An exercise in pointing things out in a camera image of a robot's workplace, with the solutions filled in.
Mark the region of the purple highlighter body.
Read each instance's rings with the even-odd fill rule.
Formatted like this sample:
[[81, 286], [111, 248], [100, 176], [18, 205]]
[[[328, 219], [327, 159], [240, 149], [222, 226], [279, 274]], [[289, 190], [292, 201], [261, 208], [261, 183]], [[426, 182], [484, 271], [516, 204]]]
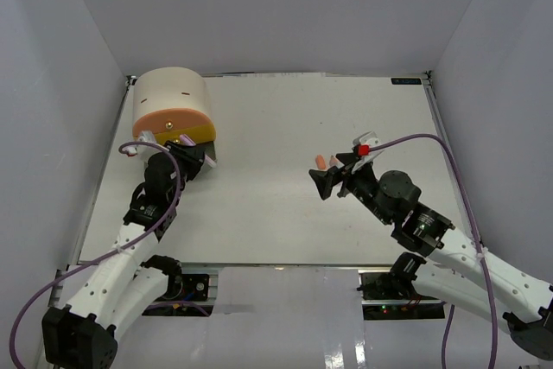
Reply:
[[187, 134], [179, 135], [180, 144], [182, 144], [187, 150], [192, 150], [196, 154], [202, 154], [204, 160], [204, 151], [200, 147], [202, 143], [196, 143], [190, 136]]

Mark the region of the grey-green bottom drawer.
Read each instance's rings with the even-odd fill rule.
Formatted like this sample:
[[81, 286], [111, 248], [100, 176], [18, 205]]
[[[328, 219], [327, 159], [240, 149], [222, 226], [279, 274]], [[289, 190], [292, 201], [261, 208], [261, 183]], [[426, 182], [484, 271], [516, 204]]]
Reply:
[[204, 163], [211, 169], [217, 167], [217, 156], [214, 141], [202, 143], [200, 147], [204, 151]]

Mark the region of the orange top drawer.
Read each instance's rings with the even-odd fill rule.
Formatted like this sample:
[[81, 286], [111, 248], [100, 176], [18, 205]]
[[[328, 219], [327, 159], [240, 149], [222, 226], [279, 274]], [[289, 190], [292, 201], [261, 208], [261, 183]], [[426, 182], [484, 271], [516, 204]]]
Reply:
[[216, 137], [216, 130], [211, 118], [201, 111], [189, 108], [173, 108], [150, 112], [134, 122], [132, 134], [137, 137], [144, 130], [160, 134], [194, 128], [199, 128], [199, 134], [207, 136], [207, 140], [213, 140]]

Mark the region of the yellow drawer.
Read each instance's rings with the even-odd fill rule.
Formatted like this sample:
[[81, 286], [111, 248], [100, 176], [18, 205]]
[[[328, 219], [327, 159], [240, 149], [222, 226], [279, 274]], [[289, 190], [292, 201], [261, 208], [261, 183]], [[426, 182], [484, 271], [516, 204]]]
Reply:
[[181, 135], [188, 136], [196, 144], [213, 142], [216, 139], [216, 130], [212, 124], [204, 124], [195, 127], [155, 133], [159, 144], [167, 141], [180, 143]]

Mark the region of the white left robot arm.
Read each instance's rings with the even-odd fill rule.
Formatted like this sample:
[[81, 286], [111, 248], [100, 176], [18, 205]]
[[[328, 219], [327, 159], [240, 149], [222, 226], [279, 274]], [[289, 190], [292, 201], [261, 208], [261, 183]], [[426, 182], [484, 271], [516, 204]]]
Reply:
[[109, 368], [118, 343], [133, 322], [159, 298], [181, 293], [180, 263], [154, 254], [176, 217], [188, 181], [199, 174], [206, 154], [199, 145], [152, 144], [143, 181], [130, 197], [128, 211], [110, 255], [90, 262], [83, 286], [41, 321], [46, 361], [60, 368]]

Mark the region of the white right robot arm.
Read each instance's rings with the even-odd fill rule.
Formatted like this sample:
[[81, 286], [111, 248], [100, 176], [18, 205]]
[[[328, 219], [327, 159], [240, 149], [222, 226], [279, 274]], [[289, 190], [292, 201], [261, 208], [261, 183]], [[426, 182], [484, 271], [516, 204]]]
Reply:
[[335, 186], [354, 196], [405, 252], [382, 282], [360, 290], [380, 289], [408, 299], [430, 296], [490, 322], [509, 334], [527, 353], [552, 359], [552, 286], [476, 247], [452, 221], [420, 202], [421, 190], [398, 170], [375, 176], [372, 161], [343, 153], [342, 167], [309, 170], [323, 200]]

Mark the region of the orange highlighter cap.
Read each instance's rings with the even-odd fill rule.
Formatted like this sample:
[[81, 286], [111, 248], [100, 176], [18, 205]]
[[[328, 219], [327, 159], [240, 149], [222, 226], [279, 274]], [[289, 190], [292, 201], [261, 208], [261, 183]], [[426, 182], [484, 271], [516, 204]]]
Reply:
[[315, 157], [315, 165], [319, 170], [326, 170], [327, 169], [326, 160], [322, 155], [317, 155]]

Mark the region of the cream round drawer cabinet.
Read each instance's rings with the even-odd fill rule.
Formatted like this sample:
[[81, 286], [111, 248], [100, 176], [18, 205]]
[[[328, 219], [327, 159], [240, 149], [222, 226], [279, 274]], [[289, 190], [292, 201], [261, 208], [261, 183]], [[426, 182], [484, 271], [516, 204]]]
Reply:
[[150, 112], [173, 108], [201, 111], [211, 118], [207, 84], [199, 74], [184, 67], [164, 67], [137, 79], [133, 89], [133, 124]]

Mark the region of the dark table corner label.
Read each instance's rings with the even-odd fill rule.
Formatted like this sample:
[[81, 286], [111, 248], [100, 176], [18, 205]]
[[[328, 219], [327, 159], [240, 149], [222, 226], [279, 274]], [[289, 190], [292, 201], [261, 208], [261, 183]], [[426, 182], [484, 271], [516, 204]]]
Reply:
[[420, 78], [404, 78], [404, 77], [398, 77], [398, 78], [391, 78], [391, 83], [393, 85], [421, 85], [422, 81]]

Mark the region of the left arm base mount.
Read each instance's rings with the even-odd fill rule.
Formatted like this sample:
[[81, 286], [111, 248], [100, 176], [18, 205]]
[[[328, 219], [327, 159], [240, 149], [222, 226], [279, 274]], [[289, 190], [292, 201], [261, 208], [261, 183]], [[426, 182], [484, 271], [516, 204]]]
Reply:
[[168, 291], [144, 311], [144, 316], [208, 317], [213, 311], [209, 304], [210, 276], [208, 274], [180, 274]]

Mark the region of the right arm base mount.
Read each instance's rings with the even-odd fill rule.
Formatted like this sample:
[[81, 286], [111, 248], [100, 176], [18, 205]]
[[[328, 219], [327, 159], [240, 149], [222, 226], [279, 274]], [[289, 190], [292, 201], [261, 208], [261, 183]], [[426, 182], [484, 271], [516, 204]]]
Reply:
[[359, 274], [365, 321], [422, 321], [445, 318], [445, 303], [429, 296], [394, 287], [389, 272]]

